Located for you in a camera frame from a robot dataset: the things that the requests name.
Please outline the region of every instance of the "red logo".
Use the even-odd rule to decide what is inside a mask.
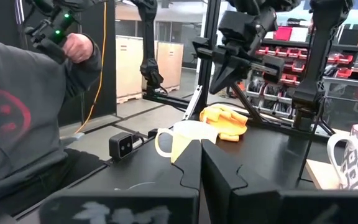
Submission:
[[[15,96],[0,90],[0,138],[14,141],[30,127],[31,113]]]

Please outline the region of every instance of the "hand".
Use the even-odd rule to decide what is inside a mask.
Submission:
[[[83,34],[69,34],[63,50],[72,62],[81,63],[92,56],[93,43]]]

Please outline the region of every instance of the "floor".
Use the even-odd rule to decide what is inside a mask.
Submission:
[[[196,71],[184,68],[181,75],[180,89],[172,91],[172,96],[178,96],[186,99],[191,98],[195,87]],[[209,95],[208,103],[216,101],[226,101],[241,105],[236,99],[223,98],[218,95]],[[83,136],[80,140],[69,145],[69,147],[96,154],[102,160],[108,160],[108,140],[111,136],[120,132],[138,131],[141,135],[147,136],[147,133],[154,128],[167,128],[182,119],[183,112],[175,108],[155,103],[147,100],[128,101],[117,106],[117,116],[105,116],[92,120],[84,129],[84,131],[100,127],[104,124],[113,123],[112,126],[93,131]],[[62,136],[68,136],[73,133],[79,124],[65,126],[61,129]],[[311,153],[312,159],[319,161],[328,161],[326,152]],[[301,182],[300,187],[303,189],[313,189],[310,182]]]

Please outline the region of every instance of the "wooden board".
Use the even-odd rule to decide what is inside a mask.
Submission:
[[[335,173],[333,165],[308,159],[306,170],[317,189],[336,190],[339,189],[339,178]]]
[[[166,88],[167,92],[172,92],[174,90],[179,90],[180,89],[180,86],[173,86],[173,87],[169,87],[169,88]]]
[[[117,99],[142,93],[143,43],[140,38],[117,37]]]
[[[164,77],[164,88],[180,85],[182,60],[183,44],[158,42],[157,63],[160,74]]]
[[[117,103],[125,103],[128,102],[129,100],[138,100],[142,98],[142,94],[141,93],[137,93],[137,94],[133,94],[133,95],[128,95],[128,96],[122,96],[120,98],[117,98]]]

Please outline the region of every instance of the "yellow cloth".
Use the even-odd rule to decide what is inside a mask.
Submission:
[[[200,121],[214,126],[219,131],[219,138],[227,141],[239,141],[240,135],[247,131],[247,120],[246,116],[220,104],[206,107],[200,113]]]

